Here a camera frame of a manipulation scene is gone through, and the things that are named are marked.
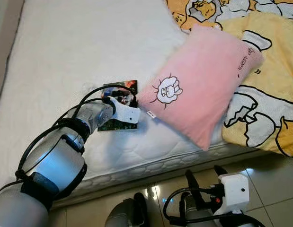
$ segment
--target robotic arm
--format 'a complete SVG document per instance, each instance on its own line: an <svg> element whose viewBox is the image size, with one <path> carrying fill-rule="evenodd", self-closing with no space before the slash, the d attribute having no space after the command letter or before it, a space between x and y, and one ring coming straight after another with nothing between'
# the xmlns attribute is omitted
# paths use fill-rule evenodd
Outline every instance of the robotic arm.
<svg viewBox="0 0 293 227"><path fill-rule="evenodd" d="M140 115L139 108L113 97L78 106L41 134L43 140L30 154L30 149L25 152L16 171L17 184L0 193L0 227L45 226L53 201L68 196L86 174L82 154L88 137L112 118L137 123Z"/></svg>

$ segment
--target white mattress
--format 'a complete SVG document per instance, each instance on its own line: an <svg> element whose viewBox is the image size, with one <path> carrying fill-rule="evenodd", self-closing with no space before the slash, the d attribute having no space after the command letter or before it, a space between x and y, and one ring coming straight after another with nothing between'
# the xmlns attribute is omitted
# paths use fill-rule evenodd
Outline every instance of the white mattress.
<svg viewBox="0 0 293 227"><path fill-rule="evenodd" d="M141 90L185 38L162 0L26 0L0 100L0 187L15 179L27 145L87 89L137 79ZM219 124L212 144L221 142ZM138 131L95 132L85 147L77 193L229 152L202 152L145 113Z"/></svg>

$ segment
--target tile floor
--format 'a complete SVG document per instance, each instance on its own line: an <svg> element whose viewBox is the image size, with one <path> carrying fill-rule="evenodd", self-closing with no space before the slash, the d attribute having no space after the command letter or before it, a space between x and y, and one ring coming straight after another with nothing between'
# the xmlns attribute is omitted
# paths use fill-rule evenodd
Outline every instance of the tile floor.
<svg viewBox="0 0 293 227"><path fill-rule="evenodd" d="M228 172L241 172L249 178L250 203L246 214L260 220L266 227L293 227L293 159L271 154L223 166ZM194 173L200 187L217 183L213 169ZM151 183L145 187L101 197L92 201L53 210L50 227L102 227L110 211L123 199L136 192L147 195L151 227L169 227L162 217L164 200L176 189L187 187L185 177ZM168 209L178 216L175 197Z"/></svg>

